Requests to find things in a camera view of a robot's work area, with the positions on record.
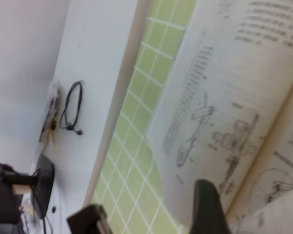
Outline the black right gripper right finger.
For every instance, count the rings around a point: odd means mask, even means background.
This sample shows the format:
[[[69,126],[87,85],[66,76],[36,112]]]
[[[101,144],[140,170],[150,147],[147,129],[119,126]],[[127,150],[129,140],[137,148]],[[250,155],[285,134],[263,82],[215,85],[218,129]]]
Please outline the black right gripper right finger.
[[[206,179],[195,182],[191,234],[230,234],[220,195]]]

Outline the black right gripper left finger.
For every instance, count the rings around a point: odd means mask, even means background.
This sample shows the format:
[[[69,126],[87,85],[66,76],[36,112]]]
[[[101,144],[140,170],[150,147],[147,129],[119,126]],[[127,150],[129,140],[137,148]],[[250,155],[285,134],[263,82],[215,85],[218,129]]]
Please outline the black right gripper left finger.
[[[107,214],[101,204],[90,204],[66,219],[72,234],[111,234]]]

